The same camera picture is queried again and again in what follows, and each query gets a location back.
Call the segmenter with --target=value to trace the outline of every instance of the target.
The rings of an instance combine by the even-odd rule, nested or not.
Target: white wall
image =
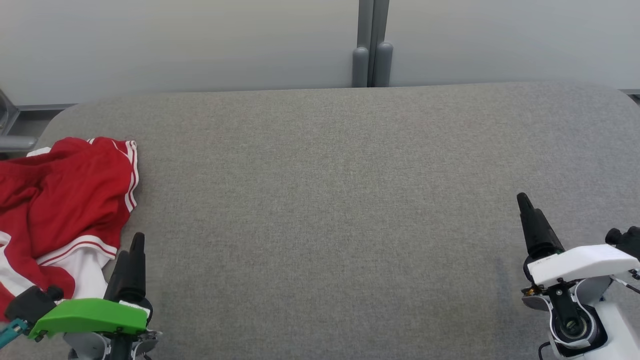
[[[343,0],[3,0],[0,88],[30,105],[344,87],[357,18]]]
[[[640,89],[638,0],[392,0],[390,86],[578,79]]]

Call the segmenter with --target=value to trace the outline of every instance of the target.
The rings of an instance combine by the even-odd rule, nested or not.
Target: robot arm
[[[640,341],[617,305],[602,298],[615,274],[637,274],[640,229],[622,235],[612,229],[607,243],[565,251],[542,211],[518,194],[520,218],[529,256],[524,272],[531,287],[525,305],[549,312],[549,345],[558,359],[639,359]]]
[[[160,332],[147,328],[153,308],[145,298],[145,236],[137,233],[129,252],[118,256],[103,299],[66,300],[50,287],[33,286],[7,307],[11,324],[0,332],[0,348],[21,334],[36,342],[63,333],[69,359],[131,360],[146,356]]]

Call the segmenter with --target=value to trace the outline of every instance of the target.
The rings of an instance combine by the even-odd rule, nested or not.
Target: white stripe
[[[129,159],[129,163],[133,164],[133,148],[131,145],[132,142],[128,141],[125,142],[124,144],[127,146],[127,159]]]
[[[129,182],[129,191],[124,194],[124,204],[127,206],[127,210],[129,212],[133,211],[133,205],[131,205],[131,200],[129,200],[129,192],[131,192],[131,188],[133,187],[133,172],[131,172],[131,182]]]
[[[50,148],[50,147],[43,147],[43,148],[41,148],[41,149],[38,149],[38,150],[34,150],[34,151],[29,152],[29,153],[27,154],[27,158],[28,158],[28,157],[30,157],[30,156],[36,156],[36,155],[46,154],[46,153],[48,153],[49,151],[51,151],[51,148]]]
[[[113,141],[113,140],[112,140],[112,141],[111,141],[111,143],[113,143],[113,147],[115,147],[115,148],[116,148],[116,150],[120,151],[124,156],[127,156],[127,158],[129,157],[128,155],[126,155],[126,154],[124,153],[124,151],[120,150],[120,148],[117,146],[117,144],[116,144],[116,142],[115,142],[115,141]]]
[[[140,175],[138,174],[138,144],[136,144],[135,141],[132,141],[131,148],[133,150],[133,173],[135,175],[135,183],[129,193],[131,194],[131,202],[133,203],[133,206],[136,207],[138,204],[136,203],[136,199],[133,198],[133,190],[136,189],[136,186],[140,182]]]
[[[6,245],[2,248],[2,251],[0,251],[0,282],[13,296],[18,296],[24,290],[27,290],[35,284],[26,277],[18,274],[11,265],[9,265],[9,260],[6,258],[4,251],[9,241],[11,241],[11,236],[2,231],[0,231],[0,236],[2,236],[3,242],[6,242]]]
[[[52,265],[66,258],[67,256],[73,254],[75,250],[81,249],[83,247],[91,247],[93,249],[96,249],[100,251],[100,253],[107,256],[109,259],[115,259],[115,256],[113,254],[118,252],[118,249],[116,249],[113,246],[105,244],[97,236],[82,235],[79,238],[76,238],[74,241],[66,244],[62,248],[58,250],[54,250],[44,256],[40,256],[38,259],[36,259],[36,262],[38,263],[38,265],[44,265],[44,266]]]

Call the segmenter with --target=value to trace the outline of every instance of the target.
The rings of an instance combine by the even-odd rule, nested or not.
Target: gray fabric
[[[596,85],[125,97],[40,145],[65,136],[138,142],[123,247],[147,234],[154,359],[530,360],[547,316],[520,301],[516,193],[566,247],[639,225],[640,111]],[[3,358],[67,351],[25,345]]]

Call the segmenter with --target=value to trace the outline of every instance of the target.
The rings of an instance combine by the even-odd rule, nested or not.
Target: cable
[[[635,287],[629,285],[629,283],[627,283],[626,281],[622,281],[622,280],[620,280],[619,278],[617,278],[617,277],[615,277],[613,275],[611,275],[611,279],[614,279],[615,281],[617,281],[620,284],[624,285],[626,288],[629,288],[629,289],[635,291],[636,293],[640,294],[640,290],[638,288],[635,288]]]
[[[549,342],[549,341],[547,341],[546,343],[542,343],[542,344],[540,345],[540,347],[538,348],[538,359],[540,359],[540,360],[544,360],[544,359],[542,358],[542,349],[544,349],[545,347],[547,347],[547,346],[549,346],[549,345],[551,345],[551,342]]]

